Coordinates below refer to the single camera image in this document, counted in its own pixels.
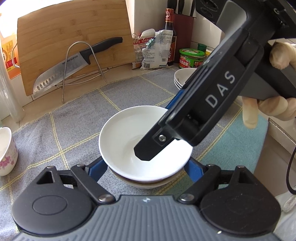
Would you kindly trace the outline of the gloved right hand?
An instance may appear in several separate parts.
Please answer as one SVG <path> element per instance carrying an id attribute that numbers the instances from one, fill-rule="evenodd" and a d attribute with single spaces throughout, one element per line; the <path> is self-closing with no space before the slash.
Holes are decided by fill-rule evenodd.
<path id="1" fill-rule="evenodd" d="M 295 47 L 290 43 L 274 43 L 269 61 L 279 70 L 288 65 L 295 68 Z M 282 96 L 272 97 L 265 100 L 257 100 L 250 97 L 242 97 L 242 119 L 248 129 L 254 129 L 258 122 L 258 113 L 261 111 L 267 116 L 274 116 L 282 121 L 295 118 L 295 98 L 285 99 Z"/>

